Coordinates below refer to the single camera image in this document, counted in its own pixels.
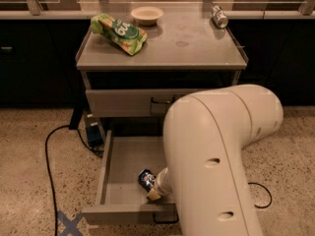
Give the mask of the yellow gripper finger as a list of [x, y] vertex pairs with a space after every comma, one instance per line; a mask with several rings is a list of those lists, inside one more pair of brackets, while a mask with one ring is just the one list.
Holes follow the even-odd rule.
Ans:
[[154, 189], [151, 189], [149, 192], [148, 192], [148, 199], [150, 201], [157, 201], [161, 198], [161, 195]]

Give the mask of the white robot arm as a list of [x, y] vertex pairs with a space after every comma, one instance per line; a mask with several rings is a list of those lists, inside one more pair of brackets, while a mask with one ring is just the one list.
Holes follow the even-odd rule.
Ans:
[[198, 91], [170, 106], [156, 187], [173, 194], [183, 236], [263, 236], [241, 151], [283, 118], [278, 97], [257, 85]]

